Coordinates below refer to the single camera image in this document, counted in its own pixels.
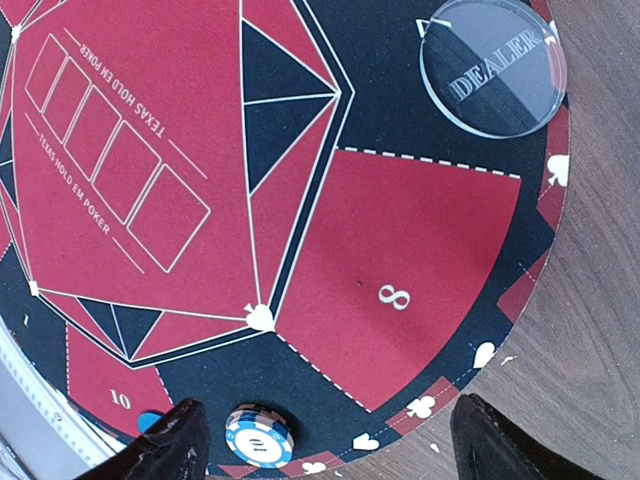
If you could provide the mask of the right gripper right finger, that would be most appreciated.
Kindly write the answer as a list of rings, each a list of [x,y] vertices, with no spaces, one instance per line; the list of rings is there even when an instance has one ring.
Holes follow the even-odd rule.
[[[451,414],[450,428],[460,479],[597,477],[536,441],[475,393],[458,398]]]

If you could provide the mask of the clear dealer button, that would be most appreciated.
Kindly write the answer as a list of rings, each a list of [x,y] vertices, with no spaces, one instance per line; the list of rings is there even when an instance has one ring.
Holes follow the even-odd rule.
[[[523,137],[560,110],[567,66],[545,2],[446,1],[417,26],[424,88],[462,130]]]

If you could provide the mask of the stack of poker chips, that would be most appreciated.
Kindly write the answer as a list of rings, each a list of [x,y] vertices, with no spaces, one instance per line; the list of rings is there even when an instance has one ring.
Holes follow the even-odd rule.
[[[225,440],[237,457],[255,467],[278,469],[293,457],[294,439],[286,419],[262,405],[237,406],[226,419]]]

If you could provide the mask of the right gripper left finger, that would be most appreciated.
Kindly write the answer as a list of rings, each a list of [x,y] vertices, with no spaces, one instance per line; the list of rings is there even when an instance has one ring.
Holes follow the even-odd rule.
[[[84,474],[86,480],[204,479],[210,429],[206,409],[182,400],[117,455]]]

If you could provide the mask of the blue small blind button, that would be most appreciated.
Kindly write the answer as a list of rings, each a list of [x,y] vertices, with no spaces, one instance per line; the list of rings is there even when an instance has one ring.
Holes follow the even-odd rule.
[[[146,433],[163,417],[162,412],[147,410],[138,416],[137,427],[140,434]]]

